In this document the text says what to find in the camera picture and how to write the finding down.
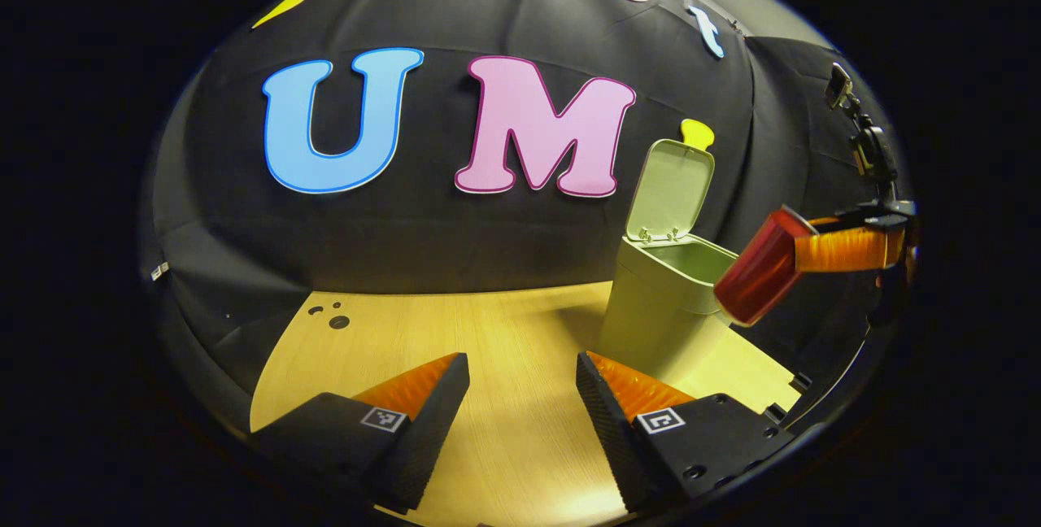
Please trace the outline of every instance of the pink letter m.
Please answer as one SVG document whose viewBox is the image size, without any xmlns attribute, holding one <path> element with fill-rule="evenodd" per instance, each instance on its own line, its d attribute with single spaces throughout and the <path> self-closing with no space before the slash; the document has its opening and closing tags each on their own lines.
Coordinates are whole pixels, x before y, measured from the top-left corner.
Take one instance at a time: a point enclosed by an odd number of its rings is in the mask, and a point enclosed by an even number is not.
<svg viewBox="0 0 1041 527">
<path fill-rule="evenodd" d="M 621 120 L 636 102 L 631 87 L 609 78 L 582 86 L 559 116 L 535 64 L 519 57 L 477 57 L 469 75 L 481 82 L 481 104 L 469 165 L 456 173 L 459 190 L 498 194 L 513 187 L 506 169 L 510 135 L 532 190 L 541 190 L 564 154 L 575 146 L 572 167 L 557 180 L 564 194 L 610 196 Z"/>
</svg>

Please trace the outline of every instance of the trash can lid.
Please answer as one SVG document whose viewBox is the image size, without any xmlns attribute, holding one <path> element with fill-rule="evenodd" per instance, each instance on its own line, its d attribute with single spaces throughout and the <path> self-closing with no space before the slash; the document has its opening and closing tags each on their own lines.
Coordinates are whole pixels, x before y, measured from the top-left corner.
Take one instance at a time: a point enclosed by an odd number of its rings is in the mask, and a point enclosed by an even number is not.
<svg viewBox="0 0 1041 527">
<path fill-rule="evenodd" d="M 626 221 L 630 241 L 667 241 L 690 232 L 705 203 L 714 157 L 689 145 L 662 139 L 648 150 Z"/>
</svg>

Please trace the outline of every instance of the wooden table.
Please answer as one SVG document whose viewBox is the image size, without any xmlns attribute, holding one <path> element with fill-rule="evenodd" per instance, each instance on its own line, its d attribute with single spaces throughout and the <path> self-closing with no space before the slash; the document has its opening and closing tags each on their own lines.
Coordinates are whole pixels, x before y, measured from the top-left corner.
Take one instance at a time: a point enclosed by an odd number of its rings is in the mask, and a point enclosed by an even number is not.
<svg viewBox="0 0 1041 527">
<path fill-rule="evenodd" d="M 431 527 L 614 523 L 626 509 L 575 386 L 577 355 L 594 348 L 610 290 L 608 281 L 460 295 L 312 293 L 260 375 L 252 430 L 319 393 L 350 397 L 465 352 L 469 391 L 420 508 L 404 517 Z M 308 313 L 314 306 L 324 309 Z M 335 316 L 350 325 L 331 328 Z M 791 408 L 791 372 L 714 322 L 695 343 L 696 370 L 675 386 L 694 397 L 725 392 L 757 411 L 775 402 Z"/>
</svg>

